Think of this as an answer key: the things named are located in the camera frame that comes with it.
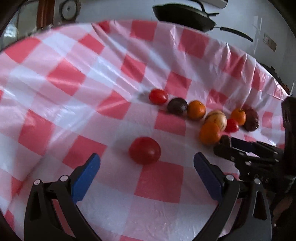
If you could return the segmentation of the orange tangerine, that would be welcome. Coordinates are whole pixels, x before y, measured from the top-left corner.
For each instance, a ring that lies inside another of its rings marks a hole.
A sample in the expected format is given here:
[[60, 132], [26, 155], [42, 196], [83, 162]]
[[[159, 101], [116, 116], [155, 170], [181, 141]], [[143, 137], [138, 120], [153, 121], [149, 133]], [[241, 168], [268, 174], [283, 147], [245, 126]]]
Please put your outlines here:
[[221, 139], [220, 128], [215, 123], [205, 123], [199, 132], [199, 140], [203, 145], [211, 146]]
[[187, 106], [187, 117], [193, 121], [201, 120], [206, 114], [205, 105], [198, 101], [193, 100]]
[[241, 108], [236, 108], [232, 111], [230, 118], [234, 119], [237, 121], [239, 126], [243, 126], [246, 121], [246, 113], [243, 109]]

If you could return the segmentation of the dark purple mangosteen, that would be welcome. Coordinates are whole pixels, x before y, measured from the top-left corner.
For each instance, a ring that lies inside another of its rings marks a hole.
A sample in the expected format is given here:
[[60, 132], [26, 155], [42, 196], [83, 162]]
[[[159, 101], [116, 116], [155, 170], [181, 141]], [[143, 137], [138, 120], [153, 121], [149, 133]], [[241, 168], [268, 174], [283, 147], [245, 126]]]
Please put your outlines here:
[[187, 111], [188, 103], [183, 98], [173, 98], [171, 99], [166, 109], [168, 113], [174, 114], [174, 115], [183, 115]]

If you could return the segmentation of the dark red passion fruit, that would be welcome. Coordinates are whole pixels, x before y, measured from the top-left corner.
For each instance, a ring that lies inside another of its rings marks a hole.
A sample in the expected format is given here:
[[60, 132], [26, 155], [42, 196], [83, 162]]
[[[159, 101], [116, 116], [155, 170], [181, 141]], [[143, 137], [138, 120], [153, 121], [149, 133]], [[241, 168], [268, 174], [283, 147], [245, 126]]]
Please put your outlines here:
[[253, 132], [256, 129], [258, 129], [259, 128], [258, 113], [255, 110], [249, 108], [245, 110], [245, 114], [246, 114], [246, 120], [243, 125], [243, 128], [248, 132]]

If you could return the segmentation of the red white checkered tablecloth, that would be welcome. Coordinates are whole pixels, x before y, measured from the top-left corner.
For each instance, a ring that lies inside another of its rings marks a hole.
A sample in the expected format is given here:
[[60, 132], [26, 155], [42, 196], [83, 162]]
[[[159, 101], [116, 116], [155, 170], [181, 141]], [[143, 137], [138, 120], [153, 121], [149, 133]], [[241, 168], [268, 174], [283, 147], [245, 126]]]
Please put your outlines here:
[[[232, 162], [200, 143], [201, 121], [168, 114], [148, 95], [198, 100], [229, 115], [253, 108], [259, 129], [234, 137], [283, 147], [286, 92], [245, 52], [167, 23], [67, 25], [1, 52], [1, 211], [23, 238], [33, 182], [58, 180], [97, 153], [101, 166], [78, 203], [103, 240], [192, 240], [216, 207], [193, 166], [202, 152], [224, 173]], [[138, 137], [161, 147], [149, 165], [128, 153]]]

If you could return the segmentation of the orange tangerine front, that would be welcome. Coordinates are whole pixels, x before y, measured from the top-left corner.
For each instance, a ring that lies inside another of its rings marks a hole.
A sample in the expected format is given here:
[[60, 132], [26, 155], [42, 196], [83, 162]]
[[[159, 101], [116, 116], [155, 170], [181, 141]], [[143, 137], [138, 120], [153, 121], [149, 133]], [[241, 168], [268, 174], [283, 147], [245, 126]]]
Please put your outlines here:
[[193, 100], [187, 106], [187, 117], [193, 121], [201, 120], [206, 114], [205, 105], [198, 101]]

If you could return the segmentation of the dark pot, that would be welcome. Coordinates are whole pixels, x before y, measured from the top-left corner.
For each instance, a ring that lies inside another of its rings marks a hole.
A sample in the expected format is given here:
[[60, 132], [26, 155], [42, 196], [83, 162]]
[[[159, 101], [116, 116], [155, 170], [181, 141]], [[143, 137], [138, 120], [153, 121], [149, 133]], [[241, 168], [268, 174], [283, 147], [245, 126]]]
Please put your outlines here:
[[272, 76], [273, 78], [281, 85], [281, 87], [285, 90], [285, 92], [290, 95], [290, 89], [286, 84], [283, 83], [280, 76], [276, 73], [275, 68], [273, 66], [267, 66], [263, 63], [260, 63], [260, 65], [265, 68]]

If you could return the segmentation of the large red tomato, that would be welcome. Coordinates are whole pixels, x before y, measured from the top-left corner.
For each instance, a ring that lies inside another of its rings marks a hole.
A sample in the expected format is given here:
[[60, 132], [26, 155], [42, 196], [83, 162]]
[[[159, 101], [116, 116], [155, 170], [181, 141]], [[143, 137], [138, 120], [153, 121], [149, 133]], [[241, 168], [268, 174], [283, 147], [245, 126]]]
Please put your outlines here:
[[161, 147], [150, 137], [136, 138], [128, 149], [133, 161], [141, 165], [149, 165], [157, 162], [161, 157]]

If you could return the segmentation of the small red tomato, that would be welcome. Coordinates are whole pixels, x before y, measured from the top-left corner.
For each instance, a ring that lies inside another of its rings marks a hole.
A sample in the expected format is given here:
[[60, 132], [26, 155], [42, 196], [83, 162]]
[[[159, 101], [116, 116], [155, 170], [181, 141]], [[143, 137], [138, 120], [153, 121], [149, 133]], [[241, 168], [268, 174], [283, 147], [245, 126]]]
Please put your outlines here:
[[168, 94], [161, 89], [153, 89], [149, 94], [149, 100], [155, 105], [163, 105], [168, 101]]
[[227, 125], [226, 125], [226, 128], [225, 128], [224, 132], [226, 132], [226, 133], [235, 133], [238, 130], [239, 130], [238, 122], [233, 118], [229, 118], [227, 120]]

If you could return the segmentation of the yellow striped melon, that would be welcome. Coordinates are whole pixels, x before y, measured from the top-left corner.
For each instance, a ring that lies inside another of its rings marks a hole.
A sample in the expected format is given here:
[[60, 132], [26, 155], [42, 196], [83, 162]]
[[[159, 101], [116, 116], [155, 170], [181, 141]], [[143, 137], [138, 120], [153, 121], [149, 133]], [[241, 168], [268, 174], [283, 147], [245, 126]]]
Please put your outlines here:
[[222, 111], [213, 110], [207, 114], [204, 123], [215, 123], [221, 131], [224, 131], [227, 126], [227, 118]]

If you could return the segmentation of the black frying pan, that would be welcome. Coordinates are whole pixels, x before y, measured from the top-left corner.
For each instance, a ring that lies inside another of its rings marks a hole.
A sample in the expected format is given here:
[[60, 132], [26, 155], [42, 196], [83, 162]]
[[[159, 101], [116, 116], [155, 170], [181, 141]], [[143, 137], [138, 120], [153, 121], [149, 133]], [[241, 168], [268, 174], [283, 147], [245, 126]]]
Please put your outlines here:
[[253, 42], [253, 39], [243, 32], [227, 27], [217, 27], [216, 23], [210, 17], [217, 16], [219, 13], [207, 13], [204, 5], [200, 1], [193, 2], [197, 3], [201, 9], [196, 9], [185, 4], [168, 3], [154, 5], [152, 10], [157, 20], [162, 22], [182, 25], [204, 33], [212, 31], [213, 29], [219, 29]]

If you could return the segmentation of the orange tangerine back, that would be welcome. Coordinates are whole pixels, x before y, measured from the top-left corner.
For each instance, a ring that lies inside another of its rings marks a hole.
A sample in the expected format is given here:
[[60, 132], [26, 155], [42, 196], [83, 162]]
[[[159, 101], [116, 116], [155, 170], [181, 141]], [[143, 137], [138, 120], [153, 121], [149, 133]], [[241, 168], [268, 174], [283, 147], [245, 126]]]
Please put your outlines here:
[[211, 146], [221, 139], [220, 128], [215, 123], [205, 123], [199, 132], [199, 140], [203, 145]]

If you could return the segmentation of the small dark mangosteen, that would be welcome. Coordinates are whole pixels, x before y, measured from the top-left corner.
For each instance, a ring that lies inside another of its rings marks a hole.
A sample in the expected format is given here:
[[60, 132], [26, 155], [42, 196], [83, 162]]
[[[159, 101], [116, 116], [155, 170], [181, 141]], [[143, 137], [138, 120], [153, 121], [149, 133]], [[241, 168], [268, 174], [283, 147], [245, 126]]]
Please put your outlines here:
[[228, 135], [223, 135], [219, 141], [219, 145], [231, 148], [232, 147], [231, 137], [229, 137]]

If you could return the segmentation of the wall socket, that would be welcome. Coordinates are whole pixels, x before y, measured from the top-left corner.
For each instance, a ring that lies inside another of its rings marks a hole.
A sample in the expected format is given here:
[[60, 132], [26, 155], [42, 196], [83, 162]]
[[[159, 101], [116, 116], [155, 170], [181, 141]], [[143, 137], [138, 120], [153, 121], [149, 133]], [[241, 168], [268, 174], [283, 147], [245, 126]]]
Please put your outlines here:
[[269, 46], [269, 48], [272, 49], [272, 51], [274, 52], [276, 51], [276, 47], [277, 47], [276, 42], [274, 42], [274, 40], [271, 39], [266, 33], [264, 34], [263, 42], [267, 44], [267, 46]]

